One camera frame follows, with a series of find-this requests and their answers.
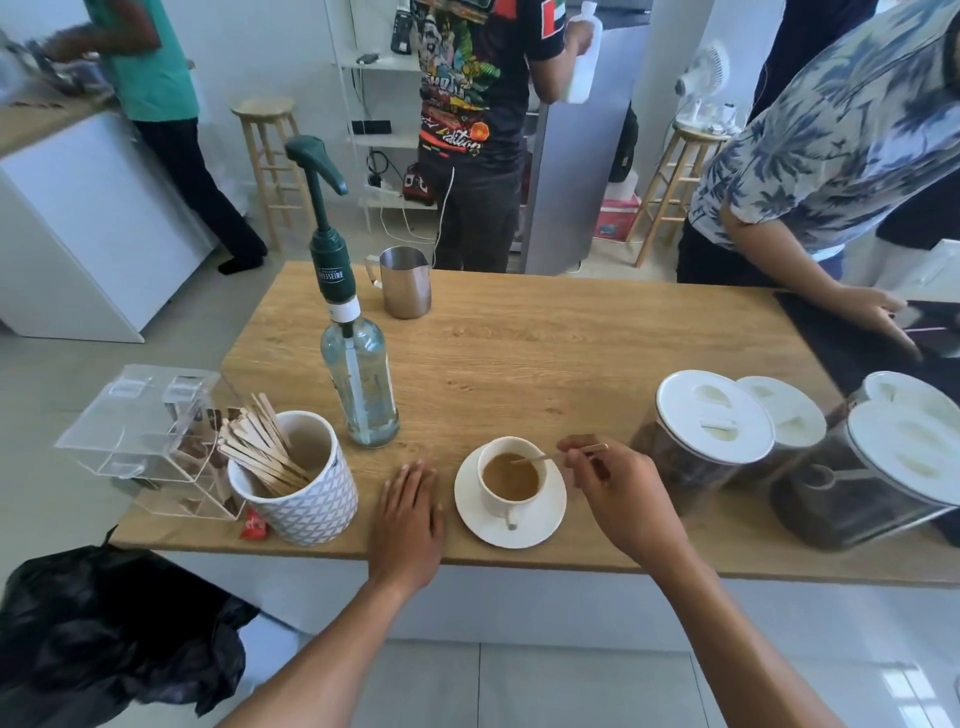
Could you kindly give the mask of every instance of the green pump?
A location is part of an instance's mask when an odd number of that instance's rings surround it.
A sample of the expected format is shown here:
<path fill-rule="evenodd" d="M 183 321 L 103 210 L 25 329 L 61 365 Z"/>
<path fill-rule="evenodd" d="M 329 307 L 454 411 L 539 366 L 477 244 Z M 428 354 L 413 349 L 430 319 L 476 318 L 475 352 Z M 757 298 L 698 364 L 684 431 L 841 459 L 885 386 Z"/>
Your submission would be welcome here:
<path fill-rule="evenodd" d="M 303 169 L 306 174 L 310 200 L 317 215 L 317 230 L 310 241 L 310 256 L 317 272 L 317 283 L 326 302 L 334 309 L 356 298 L 357 285 L 350 268 L 350 255 L 344 236 L 330 227 L 326 218 L 324 196 L 320 191 L 320 177 L 323 177 L 343 197 L 348 193 L 347 181 L 340 170 L 330 160 L 326 146 L 316 136 L 297 136 L 286 144 L 287 157 Z"/>

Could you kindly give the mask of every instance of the stainless steel pitcher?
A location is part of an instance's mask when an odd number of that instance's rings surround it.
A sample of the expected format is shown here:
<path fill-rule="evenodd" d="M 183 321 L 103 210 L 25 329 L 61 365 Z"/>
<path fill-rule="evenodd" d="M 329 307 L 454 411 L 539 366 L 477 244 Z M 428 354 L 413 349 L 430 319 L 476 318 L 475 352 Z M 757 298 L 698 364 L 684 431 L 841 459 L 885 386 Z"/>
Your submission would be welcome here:
<path fill-rule="evenodd" d="M 380 278 L 373 266 L 380 264 Z M 380 257 L 368 255 L 367 274 L 370 282 L 383 289 L 387 313 L 396 319 L 418 319 L 430 310 L 430 263 L 416 248 L 398 245 L 388 248 Z"/>

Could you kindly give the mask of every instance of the coffee canister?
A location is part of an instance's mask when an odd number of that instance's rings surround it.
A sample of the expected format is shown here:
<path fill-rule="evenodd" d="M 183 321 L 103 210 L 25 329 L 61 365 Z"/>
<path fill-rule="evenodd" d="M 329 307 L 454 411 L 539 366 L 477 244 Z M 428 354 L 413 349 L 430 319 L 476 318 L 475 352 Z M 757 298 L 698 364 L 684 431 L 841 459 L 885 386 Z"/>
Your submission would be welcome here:
<path fill-rule="evenodd" d="M 677 513 L 693 509 L 743 466 L 774 446 L 774 426 L 760 403 L 713 372 L 668 376 L 634 435 L 632 447 L 656 463 Z"/>
<path fill-rule="evenodd" d="M 837 423 L 846 420 L 850 410 L 865 401 L 904 404 L 960 432 L 960 406 L 932 384 L 900 372 L 868 375 L 858 390 L 827 415 L 828 427 L 833 429 Z"/>
<path fill-rule="evenodd" d="M 910 528 L 960 505 L 960 433 L 910 406 L 865 401 L 777 479 L 770 502 L 823 550 Z"/>
<path fill-rule="evenodd" d="M 763 488 L 797 462 L 827 434 L 827 418 L 817 403 L 796 387 L 770 376 L 744 376 L 737 386 L 763 406 L 774 424 L 774 447 L 766 457 L 744 467 L 735 484 Z"/>

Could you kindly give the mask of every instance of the white cable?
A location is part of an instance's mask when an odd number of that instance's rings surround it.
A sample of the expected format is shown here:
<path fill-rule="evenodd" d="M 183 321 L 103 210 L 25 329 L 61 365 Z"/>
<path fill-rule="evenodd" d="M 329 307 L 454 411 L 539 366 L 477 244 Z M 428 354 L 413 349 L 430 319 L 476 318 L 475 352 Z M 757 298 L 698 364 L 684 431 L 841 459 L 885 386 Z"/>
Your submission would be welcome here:
<path fill-rule="evenodd" d="M 453 177 L 457 174 L 456 167 L 450 167 L 450 184 L 446 188 L 444 195 L 444 205 L 440 208 L 440 225 L 437 227 L 437 241 L 433 244 L 433 254 L 430 258 L 430 267 L 437 267 L 437 246 L 440 245 L 440 234 L 444 231 L 444 213 L 446 212 L 446 201 L 450 199 L 450 190 L 453 189 Z"/>

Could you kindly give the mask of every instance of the red box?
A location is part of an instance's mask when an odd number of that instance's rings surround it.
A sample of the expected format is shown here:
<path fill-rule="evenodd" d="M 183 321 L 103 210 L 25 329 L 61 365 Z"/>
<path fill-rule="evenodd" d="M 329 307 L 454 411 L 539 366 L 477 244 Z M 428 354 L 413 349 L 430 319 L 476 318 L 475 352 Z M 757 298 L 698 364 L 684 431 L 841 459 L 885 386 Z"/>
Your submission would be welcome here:
<path fill-rule="evenodd" d="M 593 236 L 618 243 L 627 242 L 627 235 L 639 211 L 640 199 L 636 195 L 630 200 L 604 200 Z"/>

